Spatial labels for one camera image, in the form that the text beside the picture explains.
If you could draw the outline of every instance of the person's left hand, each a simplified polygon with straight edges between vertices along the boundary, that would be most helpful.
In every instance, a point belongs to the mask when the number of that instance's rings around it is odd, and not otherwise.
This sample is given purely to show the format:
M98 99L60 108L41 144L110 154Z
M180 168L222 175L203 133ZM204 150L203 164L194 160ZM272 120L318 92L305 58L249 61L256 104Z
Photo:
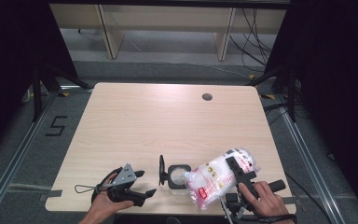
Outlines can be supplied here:
M109 183L117 174L112 174L107 178L105 184ZM80 221L81 224L94 224L101 223L110 216L112 216L118 210L126 209L133 206L132 201L124 201L121 203L114 203L110 201L107 196L106 189L102 191L95 197L92 202L91 208L89 209L86 216Z

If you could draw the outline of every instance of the red logo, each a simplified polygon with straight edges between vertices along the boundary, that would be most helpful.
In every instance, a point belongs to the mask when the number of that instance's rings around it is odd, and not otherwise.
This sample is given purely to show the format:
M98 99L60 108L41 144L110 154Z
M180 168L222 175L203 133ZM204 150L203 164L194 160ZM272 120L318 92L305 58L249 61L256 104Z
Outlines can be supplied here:
M204 188L199 189L199 195L201 196L201 199L206 199L206 197L208 196Z

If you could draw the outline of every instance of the white desk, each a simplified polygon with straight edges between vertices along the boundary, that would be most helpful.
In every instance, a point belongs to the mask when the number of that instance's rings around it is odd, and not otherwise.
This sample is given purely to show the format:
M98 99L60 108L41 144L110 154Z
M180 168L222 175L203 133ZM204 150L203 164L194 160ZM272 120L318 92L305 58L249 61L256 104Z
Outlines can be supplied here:
M204 93L213 99L203 100ZM287 189L279 194L291 196L255 88L100 83L52 188L61 189L62 196L48 198L46 208L88 211L91 191L78 194L74 186L95 186L113 169L130 163L135 171L145 171L131 189L157 191L143 207L121 213L223 215L219 202L198 211L188 195L171 195L168 183L159 186L158 159L164 156L166 169L181 163L196 168L234 147L245 147L254 155L261 167L255 181L282 179ZM287 207L296 211L294 204Z

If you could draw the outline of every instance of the clear plastic packaging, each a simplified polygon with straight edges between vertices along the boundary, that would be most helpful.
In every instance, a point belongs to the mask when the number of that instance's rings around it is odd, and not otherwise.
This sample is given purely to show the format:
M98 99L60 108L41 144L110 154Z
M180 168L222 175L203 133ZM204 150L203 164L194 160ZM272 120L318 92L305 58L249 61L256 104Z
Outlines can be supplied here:
M211 203L237 185L235 175L226 162L229 157L234 157L245 173L259 170L252 155L241 147L233 148L191 172L185 172L187 190L199 209L207 209Z

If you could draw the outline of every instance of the table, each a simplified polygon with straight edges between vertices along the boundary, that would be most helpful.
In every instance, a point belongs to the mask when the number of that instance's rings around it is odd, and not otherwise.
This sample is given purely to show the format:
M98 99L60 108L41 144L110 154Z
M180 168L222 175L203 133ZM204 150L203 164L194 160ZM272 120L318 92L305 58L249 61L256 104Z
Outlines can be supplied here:
M212 100L203 99L203 94ZM255 180L282 179L291 197L282 164L254 87L99 83L89 98L52 190L49 211L88 211L91 191L78 194L74 186L95 186L113 169L130 163L144 170L132 190L157 189L143 207L127 214L223 215L219 202L198 211L188 195L172 195L158 185L159 155L166 169L188 164L193 169L234 147L245 147L261 171ZM287 205L294 213L294 204Z

